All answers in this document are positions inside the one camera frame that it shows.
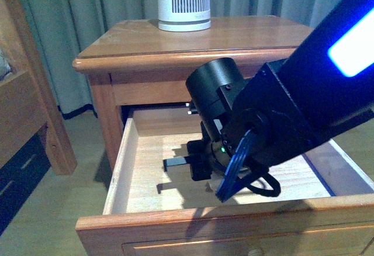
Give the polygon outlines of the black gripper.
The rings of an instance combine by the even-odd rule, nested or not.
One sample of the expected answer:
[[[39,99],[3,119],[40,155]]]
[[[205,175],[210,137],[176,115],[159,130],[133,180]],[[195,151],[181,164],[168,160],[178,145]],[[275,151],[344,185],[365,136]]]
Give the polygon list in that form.
[[[231,157],[225,149],[222,140],[211,141],[203,124],[200,123],[202,138],[187,142],[187,157],[173,157],[163,160],[163,169],[189,164],[191,177],[194,181],[208,180],[215,173],[220,177],[225,175]]]

